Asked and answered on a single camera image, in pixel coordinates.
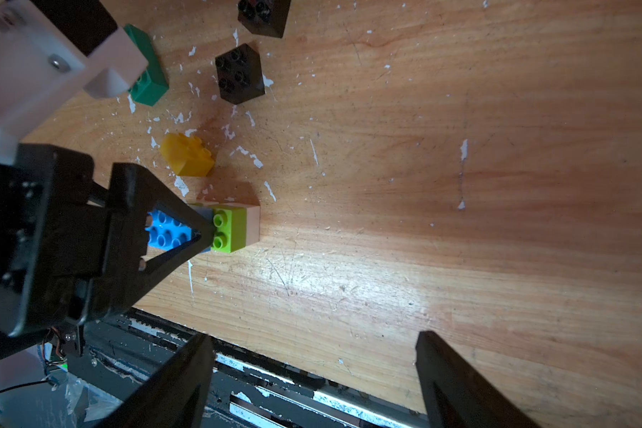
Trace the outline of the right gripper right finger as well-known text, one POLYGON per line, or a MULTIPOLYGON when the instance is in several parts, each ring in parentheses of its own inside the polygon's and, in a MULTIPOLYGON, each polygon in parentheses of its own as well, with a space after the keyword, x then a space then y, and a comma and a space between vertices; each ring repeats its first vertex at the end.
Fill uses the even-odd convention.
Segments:
POLYGON ((433 331, 419 333, 416 368, 431 427, 536 427, 433 331))

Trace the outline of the lime lego brick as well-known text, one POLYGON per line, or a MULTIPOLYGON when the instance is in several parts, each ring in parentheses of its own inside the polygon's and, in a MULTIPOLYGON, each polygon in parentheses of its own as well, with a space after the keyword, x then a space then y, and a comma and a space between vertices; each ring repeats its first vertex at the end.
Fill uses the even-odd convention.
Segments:
POLYGON ((216 228, 212 249, 233 253, 246 246, 247 210, 244 207, 213 205, 212 222, 216 228))

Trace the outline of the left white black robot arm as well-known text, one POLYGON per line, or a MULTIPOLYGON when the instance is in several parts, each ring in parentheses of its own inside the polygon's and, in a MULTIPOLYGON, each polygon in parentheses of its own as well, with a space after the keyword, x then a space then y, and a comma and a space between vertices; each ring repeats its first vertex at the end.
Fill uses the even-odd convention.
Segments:
POLYGON ((0 331, 132 307, 212 244, 213 224, 151 171, 24 137, 80 91, 120 96, 148 60, 97 1, 0 4, 0 331))

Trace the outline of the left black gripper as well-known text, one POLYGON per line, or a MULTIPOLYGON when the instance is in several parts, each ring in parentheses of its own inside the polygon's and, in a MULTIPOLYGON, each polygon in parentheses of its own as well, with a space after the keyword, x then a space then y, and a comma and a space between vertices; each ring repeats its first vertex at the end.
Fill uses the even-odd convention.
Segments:
POLYGON ((149 169, 116 163, 102 208, 89 201, 94 170, 90 155, 50 144, 24 144, 14 165, 0 164, 2 333, 121 314, 212 247, 212 206, 185 203, 149 169))

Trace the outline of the blue lego brick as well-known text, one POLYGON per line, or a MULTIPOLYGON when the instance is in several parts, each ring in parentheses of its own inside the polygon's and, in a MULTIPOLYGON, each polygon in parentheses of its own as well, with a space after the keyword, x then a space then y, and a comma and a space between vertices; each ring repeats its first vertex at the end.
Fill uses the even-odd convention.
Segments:
POLYGON ((153 210, 150 216, 152 223, 146 227, 146 232, 148 245, 152 248, 170 251, 196 236, 193 228, 160 210, 153 210))

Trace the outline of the white lego brick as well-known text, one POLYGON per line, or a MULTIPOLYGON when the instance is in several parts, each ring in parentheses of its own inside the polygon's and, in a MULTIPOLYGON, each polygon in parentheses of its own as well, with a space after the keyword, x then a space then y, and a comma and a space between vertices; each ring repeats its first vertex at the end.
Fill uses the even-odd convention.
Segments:
POLYGON ((260 207, 242 203, 221 203, 235 207, 244 207, 247 210, 246 246, 256 244, 260 240, 260 207))

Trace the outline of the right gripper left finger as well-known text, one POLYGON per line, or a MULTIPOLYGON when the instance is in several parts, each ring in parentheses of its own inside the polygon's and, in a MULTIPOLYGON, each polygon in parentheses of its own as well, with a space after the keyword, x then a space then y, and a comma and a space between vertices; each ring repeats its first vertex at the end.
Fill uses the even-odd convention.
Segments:
POLYGON ((215 352, 208 335, 193 336, 100 427, 199 427, 208 401, 215 352))

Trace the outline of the yellow lego brick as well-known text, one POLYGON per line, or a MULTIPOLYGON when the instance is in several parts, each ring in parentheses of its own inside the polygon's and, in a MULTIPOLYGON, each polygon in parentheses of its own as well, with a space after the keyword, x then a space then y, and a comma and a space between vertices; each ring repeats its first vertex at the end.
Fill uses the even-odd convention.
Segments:
POLYGON ((194 136, 167 134, 160 145, 160 154, 180 177, 206 177, 215 165, 212 153, 194 136))

